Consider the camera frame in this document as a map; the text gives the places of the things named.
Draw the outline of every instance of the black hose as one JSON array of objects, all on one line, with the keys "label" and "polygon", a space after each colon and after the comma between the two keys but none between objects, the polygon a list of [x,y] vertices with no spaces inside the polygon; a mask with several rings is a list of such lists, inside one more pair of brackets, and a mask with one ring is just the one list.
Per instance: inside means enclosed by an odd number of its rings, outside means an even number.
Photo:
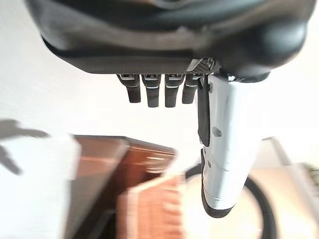
[{"label": "black hose", "polygon": [[[198,164],[192,167],[191,169],[187,170],[185,173],[185,177],[187,179],[193,175],[201,174],[201,171],[202,171],[201,164]],[[249,189],[249,191],[254,195],[262,211],[264,226],[263,226],[263,234],[261,236],[261,239],[276,239],[277,228],[276,228],[275,216],[264,193],[262,192],[260,187],[258,187],[258,185],[249,177],[247,178],[245,182],[245,187]]]}]

